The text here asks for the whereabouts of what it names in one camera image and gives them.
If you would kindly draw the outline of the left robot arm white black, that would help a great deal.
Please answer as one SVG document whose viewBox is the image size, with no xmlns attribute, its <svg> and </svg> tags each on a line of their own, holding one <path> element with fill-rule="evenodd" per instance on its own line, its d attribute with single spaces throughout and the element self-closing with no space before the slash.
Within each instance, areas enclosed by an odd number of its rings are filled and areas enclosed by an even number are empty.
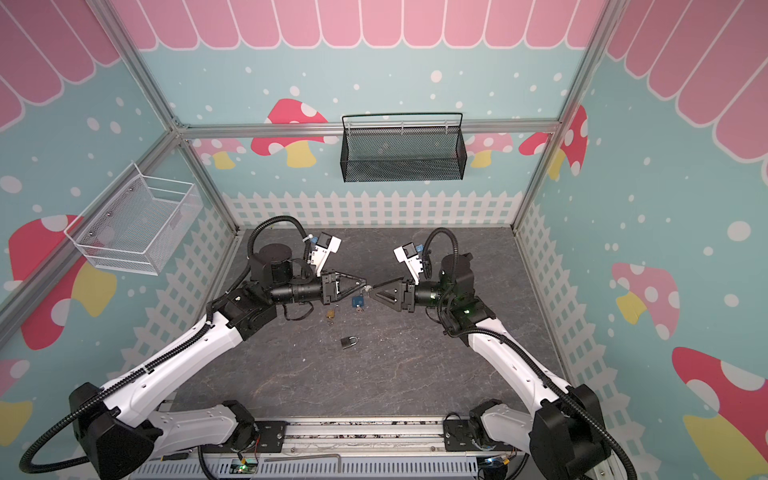
<svg viewBox="0 0 768 480">
<path fill-rule="evenodd" d="M 179 386 L 286 313 L 293 304 L 334 304 L 363 289 L 362 277 L 324 271 L 341 241 L 309 234 L 288 215 L 250 234 L 247 264 L 233 284 L 205 306 L 187 332 L 129 372 L 69 397 L 70 412 L 23 453 L 19 469 L 43 474 L 91 464 L 101 479 L 123 479 L 147 460 L 205 445 L 233 451 L 255 447 L 259 430 L 241 403 L 230 400 L 170 420 L 158 406 Z"/>
</svg>

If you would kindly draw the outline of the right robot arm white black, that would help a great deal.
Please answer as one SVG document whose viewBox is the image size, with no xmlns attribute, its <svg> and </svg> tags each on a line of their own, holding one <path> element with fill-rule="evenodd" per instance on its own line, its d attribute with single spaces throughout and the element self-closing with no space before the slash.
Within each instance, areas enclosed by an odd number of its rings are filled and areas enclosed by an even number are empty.
<svg viewBox="0 0 768 480">
<path fill-rule="evenodd" d="M 471 437 L 481 449 L 502 443 L 521 451 L 547 479 L 585 479 L 616 457 L 628 479 L 639 474 L 605 425 L 597 394 L 573 386 L 535 359 L 478 296 L 472 256 L 454 232 L 439 227 L 422 245 L 394 250 L 408 276 L 375 285 L 370 294 L 394 311 L 432 311 L 445 335 L 483 357 L 512 387 L 525 408 L 488 400 L 470 414 Z"/>
</svg>

